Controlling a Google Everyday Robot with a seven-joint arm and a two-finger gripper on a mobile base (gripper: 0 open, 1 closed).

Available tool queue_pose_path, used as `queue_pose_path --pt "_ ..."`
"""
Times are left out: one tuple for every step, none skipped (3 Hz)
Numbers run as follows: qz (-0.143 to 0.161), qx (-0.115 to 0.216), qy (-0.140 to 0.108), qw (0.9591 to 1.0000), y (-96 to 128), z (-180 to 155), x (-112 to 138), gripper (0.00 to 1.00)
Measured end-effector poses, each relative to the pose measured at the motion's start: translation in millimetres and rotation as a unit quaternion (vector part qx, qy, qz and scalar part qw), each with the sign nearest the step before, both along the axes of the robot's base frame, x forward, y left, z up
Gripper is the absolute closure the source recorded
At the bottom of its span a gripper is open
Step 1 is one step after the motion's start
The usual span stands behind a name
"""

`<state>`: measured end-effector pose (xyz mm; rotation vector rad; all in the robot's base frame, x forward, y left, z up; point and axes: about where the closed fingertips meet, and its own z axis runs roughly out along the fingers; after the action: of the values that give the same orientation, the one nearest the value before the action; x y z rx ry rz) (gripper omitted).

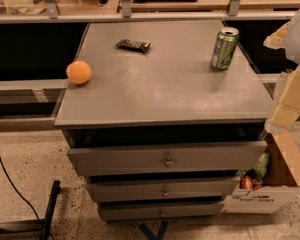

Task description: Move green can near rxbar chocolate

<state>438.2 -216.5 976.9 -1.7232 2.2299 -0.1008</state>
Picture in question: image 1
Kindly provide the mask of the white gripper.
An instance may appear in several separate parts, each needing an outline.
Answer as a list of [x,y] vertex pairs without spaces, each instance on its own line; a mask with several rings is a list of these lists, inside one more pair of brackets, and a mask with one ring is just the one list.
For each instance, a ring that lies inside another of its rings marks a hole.
[[[290,23],[267,36],[263,45],[270,49],[285,48],[286,57],[300,64],[300,9]],[[281,73],[273,97],[271,113],[264,127],[268,133],[280,134],[300,116],[300,65],[291,73]]]

